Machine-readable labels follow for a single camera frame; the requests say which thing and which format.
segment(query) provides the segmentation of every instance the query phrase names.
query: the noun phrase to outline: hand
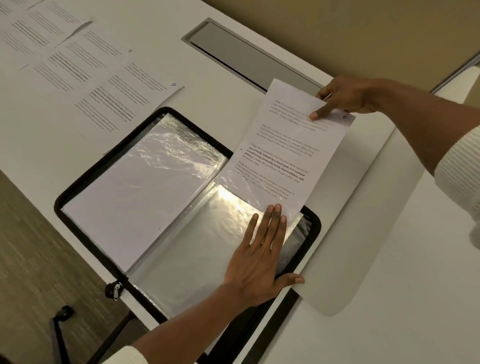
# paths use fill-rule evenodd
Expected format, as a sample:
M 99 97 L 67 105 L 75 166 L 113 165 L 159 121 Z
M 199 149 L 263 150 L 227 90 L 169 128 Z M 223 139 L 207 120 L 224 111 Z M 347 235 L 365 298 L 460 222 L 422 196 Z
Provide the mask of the hand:
M 326 118 L 334 109 L 345 110 L 346 112 L 359 112 L 361 114 L 375 112 L 366 100 L 372 81 L 366 78 L 350 76 L 335 77 L 317 93 L 316 97 L 322 100 L 329 94 L 332 95 L 328 98 L 326 105 L 310 114 L 310 119 Z
M 287 218 L 281 214 L 281 205 L 270 205 L 265 211 L 253 243 L 250 244 L 258 220 L 258 214 L 254 214 L 240 246 L 228 264 L 223 284 L 238 290 L 245 309 L 276 297 L 287 286 L 305 283 L 301 275 L 294 273 L 275 279 L 275 270 L 287 230 Z

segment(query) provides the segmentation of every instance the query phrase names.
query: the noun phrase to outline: beige wall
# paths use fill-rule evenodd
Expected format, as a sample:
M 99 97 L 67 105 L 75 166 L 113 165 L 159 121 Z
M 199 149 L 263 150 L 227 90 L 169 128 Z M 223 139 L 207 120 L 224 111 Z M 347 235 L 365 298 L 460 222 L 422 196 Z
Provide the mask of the beige wall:
M 480 49 L 478 0 L 204 0 L 331 74 L 431 89 Z

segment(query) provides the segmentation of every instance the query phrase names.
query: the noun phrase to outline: clear plastic sheet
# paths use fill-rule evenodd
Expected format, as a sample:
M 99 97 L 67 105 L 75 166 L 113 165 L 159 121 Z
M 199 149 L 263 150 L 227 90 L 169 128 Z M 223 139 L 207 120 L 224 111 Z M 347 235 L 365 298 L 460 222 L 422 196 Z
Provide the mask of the clear plastic sheet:
M 254 213 L 263 215 L 213 181 L 132 267 L 130 282 L 167 318 L 179 314 L 222 283 Z M 277 273 L 297 252 L 310 226 L 301 214 L 289 225 Z
M 63 211 L 126 271 L 226 160 L 167 114 Z

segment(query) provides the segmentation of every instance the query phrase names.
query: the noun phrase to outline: desk surface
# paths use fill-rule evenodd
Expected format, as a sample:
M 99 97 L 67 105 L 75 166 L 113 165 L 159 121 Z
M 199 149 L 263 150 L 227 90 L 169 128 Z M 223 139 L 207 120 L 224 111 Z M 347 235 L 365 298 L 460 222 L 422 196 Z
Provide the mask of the desk surface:
M 186 87 L 169 99 L 166 105 L 177 109 L 231 150 L 234 150 L 242 140 L 263 94 L 180 41 L 183 35 L 201 21 L 208 17 L 213 18 L 321 84 L 326 84 L 331 79 L 324 72 L 232 21 L 200 0 L 161 2 L 83 0 L 81 4 L 94 15 L 95 20 L 111 28 L 120 38 L 135 44 L 138 52 L 154 62 L 159 70 L 176 72 Z M 113 277 L 53 212 L 53 203 L 57 196 L 93 165 L 101 157 L 100 153 L 64 122 L 65 116 L 53 104 L 47 103 L 33 91 L 25 90 L 24 84 L 9 78 L 8 75 L 3 74 L 0 79 L 3 85 L 0 90 L 2 114 L 0 169 L 105 282 L 113 281 Z M 392 130 L 390 121 L 381 114 L 358 117 L 352 132 L 349 132 L 345 138 L 346 141 L 336 153 L 337 162 L 329 165 L 306 204 L 322 219 L 323 232 L 317 240 L 317 245 L 332 226 L 356 186 L 356 183 L 351 183 L 349 178 L 342 177 L 345 173 L 353 173 L 354 177 L 361 179 Z M 395 145 L 395 143 L 392 145 L 390 157 L 399 158 L 404 162 L 404 171 L 407 171 L 405 175 L 408 177 L 409 187 L 401 194 L 402 200 L 396 201 L 396 205 L 402 207 L 420 178 L 421 169 L 415 160 L 411 159 L 411 155 L 402 159 L 405 145 Z M 350 163 L 348 168 L 344 164 L 345 161 Z M 382 175 L 381 166 L 377 169 Z M 374 187 L 377 177 L 378 174 L 370 176 L 372 181 L 369 184 L 370 187 Z M 357 201 L 357 208 L 364 206 L 362 204 L 365 204 L 365 198 L 369 197 L 364 196 L 363 200 Z M 355 211 L 350 202 L 347 211 Z M 379 207 L 375 213 L 381 216 L 384 211 Z M 392 215 L 390 219 L 394 222 L 397 215 Z M 331 231 L 341 231 L 343 227 L 341 223 L 336 223 Z M 322 249 L 317 252 L 321 254 L 323 261 L 330 261 L 331 264 L 322 265 L 322 269 L 315 274 L 330 277 L 330 282 L 336 280 L 335 277 L 346 282 L 346 284 L 339 283 L 335 288 L 335 291 L 343 292 L 341 295 L 332 294 L 335 296 L 333 301 L 325 303 L 324 306 L 322 306 L 323 303 L 319 305 L 325 307 L 324 314 L 336 314 L 350 302 L 382 244 L 381 239 L 377 239 L 377 242 L 372 245 L 373 248 L 369 250 L 369 254 L 355 264 L 349 264 L 352 259 L 358 257 L 355 250 L 349 253 L 353 246 L 352 242 L 355 241 L 354 237 L 344 237 L 342 243 L 335 239 L 324 239 Z M 349 267 L 349 274 L 346 274 L 344 267 Z M 361 279 L 351 279 L 359 276 L 358 272 Z M 319 289 L 331 288 L 328 282 L 319 282 L 318 286 Z M 156 322 L 129 294 L 124 294 L 122 299 L 149 328 L 156 326 Z M 296 318 L 302 319 L 310 315 L 321 314 L 302 302 L 291 314 L 290 323 Z M 319 355 L 318 350 L 321 352 L 328 350 L 327 347 L 318 345 L 315 337 L 312 337 L 308 343 L 312 345 L 309 352 L 313 351 Z M 297 346 L 300 342 L 293 340 L 290 344 Z M 288 352 L 290 347 L 284 346 L 282 350 Z

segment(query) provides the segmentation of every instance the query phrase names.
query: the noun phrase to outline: black folder edge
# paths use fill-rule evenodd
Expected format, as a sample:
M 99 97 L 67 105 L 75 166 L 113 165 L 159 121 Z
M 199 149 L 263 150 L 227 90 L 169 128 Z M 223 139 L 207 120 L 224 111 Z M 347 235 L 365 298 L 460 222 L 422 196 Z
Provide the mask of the black folder edge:
M 70 200 L 83 191 L 90 183 L 92 183 L 98 176 L 100 176 L 106 169 L 115 163 L 125 152 L 130 149 L 134 143 L 137 142 L 139 136 L 143 137 L 145 130 L 149 130 L 149 126 L 154 126 L 157 118 L 164 114 L 171 114 L 180 122 L 185 124 L 195 133 L 197 133 L 206 142 L 215 147 L 220 153 L 227 158 L 231 158 L 233 152 L 205 133 L 202 129 L 192 123 L 190 120 L 182 116 L 176 110 L 169 107 L 162 107 L 157 109 L 145 121 L 137 126 L 128 136 L 126 136 L 118 145 L 106 153 L 97 163 L 89 168 L 83 175 L 81 175 L 70 187 L 68 187 L 56 199 L 54 204 L 55 214 L 59 219 L 70 229 L 71 232 L 80 240 L 80 242 L 108 269 L 108 271 L 124 286 L 126 290 L 145 308 L 145 310 L 159 323 L 163 323 L 167 318 L 157 309 L 157 307 L 145 297 L 139 290 L 137 290 L 128 280 L 128 277 L 115 265 L 115 263 L 107 257 L 96 245 L 85 235 L 80 228 L 61 210 Z M 298 251 L 292 257 L 291 261 L 285 267 L 284 273 L 293 272 L 300 261 L 303 259 L 307 251 L 312 246 L 315 239 L 320 234 L 322 224 L 316 214 L 314 214 L 308 207 L 303 206 L 301 213 L 310 220 L 312 226 L 308 236 L 300 246 Z M 290 289 L 280 304 L 281 306 L 289 307 L 291 309 L 298 295 Z M 198 359 L 199 364 L 213 364 L 232 363 L 239 355 L 242 348 L 256 330 L 260 321 L 263 319 L 268 309 L 272 305 L 274 299 L 269 300 L 257 307 L 251 307 L 237 316 L 224 331 L 218 342 L 215 344 L 211 352 L 207 355 L 203 353 Z

